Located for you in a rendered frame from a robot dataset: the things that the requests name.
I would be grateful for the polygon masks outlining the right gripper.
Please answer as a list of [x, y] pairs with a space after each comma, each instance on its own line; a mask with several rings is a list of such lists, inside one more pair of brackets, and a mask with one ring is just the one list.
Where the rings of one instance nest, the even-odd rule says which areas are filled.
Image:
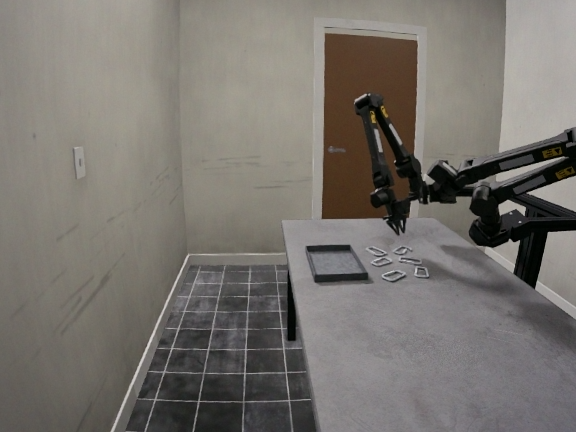
[[[388, 217], [388, 218], [386, 218], [386, 217]], [[386, 224], [395, 232], [395, 234], [396, 234], [397, 236], [400, 236], [400, 234], [399, 234], [399, 228], [400, 228], [401, 232], [402, 232], [403, 234], [405, 234], [405, 226], [406, 226], [406, 220], [407, 220], [407, 216], [406, 216], [406, 215], [402, 215], [401, 213], [398, 213], [398, 214], [395, 214], [395, 215], [392, 215], [392, 216], [388, 216], [388, 215], [387, 215], [387, 216], [385, 216], [385, 217], [382, 217], [382, 219], [383, 219], [383, 220], [388, 219], [388, 220], [386, 221]], [[403, 221], [403, 228], [402, 228], [401, 221]], [[395, 226], [395, 228], [394, 228], [393, 225], [391, 225], [391, 223]]]

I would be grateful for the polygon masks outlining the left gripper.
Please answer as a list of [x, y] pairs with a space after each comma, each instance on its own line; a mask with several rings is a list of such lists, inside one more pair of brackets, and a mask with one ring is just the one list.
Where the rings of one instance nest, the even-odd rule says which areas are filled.
[[[430, 203], [432, 202], [440, 202], [441, 204], [455, 204], [456, 203], [456, 196], [454, 194], [454, 196], [449, 196], [448, 194], [446, 194], [443, 190], [443, 184], [442, 184], [442, 188], [440, 190], [438, 190], [437, 192], [434, 193], [434, 189], [433, 189], [433, 184], [429, 184], [427, 186], [422, 186], [420, 187], [420, 195], [419, 195], [419, 203], [423, 204], [423, 205], [428, 205], [428, 194], [427, 192], [429, 192], [429, 200]], [[422, 195], [422, 197], [421, 197]]]

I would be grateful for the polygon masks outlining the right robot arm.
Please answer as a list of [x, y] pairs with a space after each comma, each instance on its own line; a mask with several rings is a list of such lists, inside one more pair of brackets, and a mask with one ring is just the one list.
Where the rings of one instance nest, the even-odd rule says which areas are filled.
[[[427, 186], [427, 184], [426, 181], [422, 179], [421, 164], [419, 160], [415, 158], [413, 153], [409, 154], [409, 152], [404, 147], [394, 125], [392, 124], [384, 108], [382, 100], [383, 100], [382, 95], [378, 94], [374, 95], [373, 93], [366, 93], [365, 95], [356, 99], [354, 103], [356, 115], [361, 116], [363, 121], [369, 152], [371, 156], [372, 178], [373, 183], [376, 187], [376, 191], [374, 191], [373, 194], [372, 193], [370, 194], [371, 204], [374, 208], [380, 208], [385, 205], [389, 216], [398, 213], [408, 214], [410, 212], [411, 207], [409, 200], [408, 199], [397, 200], [394, 190], [389, 189], [389, 187], [395, 185], [394, 178], [392, 176], [391, 171], [389, 171], [389, 166], [384, 156], [384, 151], [381, 143], [377, 122], [380, 128], [382, 129], [394, 153], [395, 156], [394, 164], [396, 166], [397, 175], [401, 179], [409, 178], [408, 179], [410, 183], [409, 196], [419, 195], [420, 187]], [[376, 111], [374, 108], [376, 109]], [[403, 162], [404, 160], [407, 161]], [[380, 174], [380, 171], [382, 172], [382, 174]], [[409, 177], [410, 175], [411, 177]], [[410, 178], [412, 180], [410, 180]], [[389, 202], [394, 202], [395, 200], [400, 202], [388, 204]]]

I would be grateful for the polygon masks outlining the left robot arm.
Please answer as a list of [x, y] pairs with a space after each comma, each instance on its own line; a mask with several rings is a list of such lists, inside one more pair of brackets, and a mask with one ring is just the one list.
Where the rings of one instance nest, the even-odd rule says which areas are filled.
[[[564, 158], [504, 181], [478, 183], [479, 180], [495, 174], [560, 157]], [[458, 170], [449, 166], [448, 160], [438, 159], [434, 163], [426, 173], [435, 181], [434, 193], [440, 190], [443, 184], [444, 192], [452, 196], [466, 185], [477, 183], [473, 189], [469, 210], [480, 218], [473, 220], [475, 228], [491, 242], [508, 234], [508, 229], [502, 224], [499, 204], [576, 176], [576, 127], [542, 141], [490, 156], [464, 160]]]

